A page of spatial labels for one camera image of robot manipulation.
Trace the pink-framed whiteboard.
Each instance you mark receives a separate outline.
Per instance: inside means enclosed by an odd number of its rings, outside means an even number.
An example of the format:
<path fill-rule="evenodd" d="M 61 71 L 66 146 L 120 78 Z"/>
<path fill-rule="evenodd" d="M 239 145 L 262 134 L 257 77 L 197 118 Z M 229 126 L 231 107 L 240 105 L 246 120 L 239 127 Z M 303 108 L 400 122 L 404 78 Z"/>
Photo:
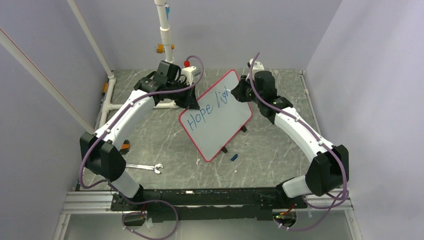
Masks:
<path fill-rule="evenodd" d="M 229 70 L 197 98 L 200 109 L 186 109 L 179 123 L 206 162 L 221 152 L 252 117 L 249 103 L 239 102 L 226 89 L 233 90 L 240 78 Z"/>

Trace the blue marker cap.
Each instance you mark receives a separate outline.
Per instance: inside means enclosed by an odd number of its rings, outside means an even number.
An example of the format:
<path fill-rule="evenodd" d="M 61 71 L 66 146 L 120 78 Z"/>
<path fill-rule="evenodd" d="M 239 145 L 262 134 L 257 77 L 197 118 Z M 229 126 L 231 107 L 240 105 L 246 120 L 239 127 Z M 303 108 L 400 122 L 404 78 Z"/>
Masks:
<path fill-rule="evenodd" d="M 235 161 L 236 159 L 238 158 L 238 154 L 235 154 L 233 157 L 231 157 L 231 161 L 233 162 L 233 161 Z"/>

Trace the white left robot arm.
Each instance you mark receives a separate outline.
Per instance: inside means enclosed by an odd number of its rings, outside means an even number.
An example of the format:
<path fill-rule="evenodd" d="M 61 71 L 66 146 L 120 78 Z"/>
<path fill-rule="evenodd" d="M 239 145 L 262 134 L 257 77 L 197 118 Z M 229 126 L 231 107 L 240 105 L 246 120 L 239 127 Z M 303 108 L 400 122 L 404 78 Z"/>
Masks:
<path fill-rule="evenodd" d="M 120 150 L 137 123 L 159 102 L 171 100 L 183 109 L 200 108 L 195 86 L 181 80 L 182 75 L 181 67 L 161 61 L 156 71 L 137 81 L 126 102 L 108 122 L 94 133 L 85 132 L 80 137 L 80 170 L 88 169 L 102 176 L 124 196 L 123 202 L 131 210 L 143 205 L 144 188 L 126 171 L 127 163 Z"/>

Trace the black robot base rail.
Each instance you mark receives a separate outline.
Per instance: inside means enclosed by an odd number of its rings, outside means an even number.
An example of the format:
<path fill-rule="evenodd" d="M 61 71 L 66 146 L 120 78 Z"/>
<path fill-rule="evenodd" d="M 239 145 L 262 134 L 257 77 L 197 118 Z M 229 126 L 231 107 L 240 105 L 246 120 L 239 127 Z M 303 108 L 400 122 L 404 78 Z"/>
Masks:
<path fill-rule="evenodd" d="M 142 193 L 130 201 L 115 193 L 110 210 L 143 210 L 154 223 L 162 223 L 175 219 L 268 221 L 278 212 L 307 208 L 302 197 L 286 198 L 276 187 L 144 189 Z"/>

